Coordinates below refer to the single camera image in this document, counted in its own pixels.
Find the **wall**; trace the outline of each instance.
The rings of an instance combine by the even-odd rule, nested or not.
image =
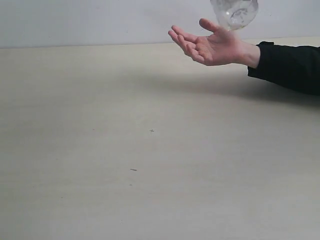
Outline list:
[[[250,38],[320,36],[319,0],[259,0]],[[0,48],[169,42],[172,24],[195,34],[215,19],[209,0],[0,0]]]

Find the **white table surface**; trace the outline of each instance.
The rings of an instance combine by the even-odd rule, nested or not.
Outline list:
[[[319,236],[319,97],[174,44],[0,50],[1,240]]]

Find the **person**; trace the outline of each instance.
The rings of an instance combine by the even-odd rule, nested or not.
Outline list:
[[[320,48],[276,45],[263,41],[253,45],[207,19],[200,19],[210,36],[196,36],[172,26],[168,32],[194,61],[206,66],[241,64],[248,76],[310,95],[320,95]]]

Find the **clear plastic bottle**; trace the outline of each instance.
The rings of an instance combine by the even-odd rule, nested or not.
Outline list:
[[[233,31],[251,23],[259,9],[258,0],[210,0],[210,2],[219,24]]]

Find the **wrist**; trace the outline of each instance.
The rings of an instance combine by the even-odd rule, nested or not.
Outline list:
[[[260,62],[260,48],[256,45],[242,41],[239,49],[239,56],[236,63],[256,69]]]

